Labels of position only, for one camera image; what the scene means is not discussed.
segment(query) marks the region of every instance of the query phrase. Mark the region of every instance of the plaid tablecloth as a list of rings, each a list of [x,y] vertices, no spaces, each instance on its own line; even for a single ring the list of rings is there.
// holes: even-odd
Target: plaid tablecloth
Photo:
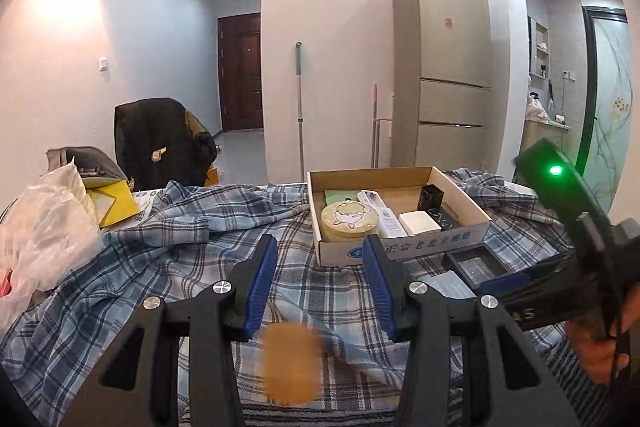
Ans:
[[[451,175],[492,217],[485,243],[513,269],[568,247],[562,227],[535,197],[505,188],[498,176],[466,170]],[[173,301],[197,295],[246,259],[263,233],[271,233],[279,256],[263,323],[306,323],[322,336],[322,393],[293,410],[270,404],[262,393],[258,332],[253,341],[233,345],[248,425],[390,425],[408,346],[391,343],[380,329],[361,267],[318,266],[307,209],[303,185],[260,190],[170,184],[147,221],[108,233],[94,259],[18,318],[0,343],[2,366],[43,425],[56,426],[95,360],[146,296]],[[435,275],[442,272],[440,259],[406,265],[417,277]],[[560,327],[528,335],[547,356],[552,346],[562,345]],[[452,350],[451,363],[455,406],[461,396],[459,349]],[[187,367],[185,340],[178,368],[182,411],[188,404]]]

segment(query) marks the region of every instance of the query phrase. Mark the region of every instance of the gray handle grip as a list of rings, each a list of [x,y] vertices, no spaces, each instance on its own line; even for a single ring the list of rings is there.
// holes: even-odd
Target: gray handle grip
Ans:
[[[302,47],[302,42],[296,43],[296,74],[302,74],[302,66],[300,65],[300,48]]]

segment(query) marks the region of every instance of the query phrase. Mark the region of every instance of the silver bolt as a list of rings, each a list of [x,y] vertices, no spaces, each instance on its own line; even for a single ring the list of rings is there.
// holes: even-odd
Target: silver bolt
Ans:
[[[498,305],[498,299],[496,299],[493,295],[483,295],[480,298],[480,303],[485,308],[495,308]]]
[[[215,293],[229,293],[231,291],[231,283],[229,281],[218,281],[212,286]]]
[[[142,305],[145,307],[145,310],[155,310],[160,305],[160,298],[147,297]]]
[[[411,293],[427,293],[429,287],[422,281],[413,281],[409,284],[409,291]]]

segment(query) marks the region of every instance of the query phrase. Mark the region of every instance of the refrigerator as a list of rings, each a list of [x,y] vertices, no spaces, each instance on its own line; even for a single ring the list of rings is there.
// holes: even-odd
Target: refrigerator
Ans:
[[[487,0],[393,0],[392,166],[484,168],[492,107]]]

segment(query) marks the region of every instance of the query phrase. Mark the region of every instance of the yellow round container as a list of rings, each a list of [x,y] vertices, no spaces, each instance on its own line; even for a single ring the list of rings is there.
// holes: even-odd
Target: yellow round container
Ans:
[[[378,213],[359,201],[337,201],[326,206],[320,214],[322,240],[343,243],[378,233]]]

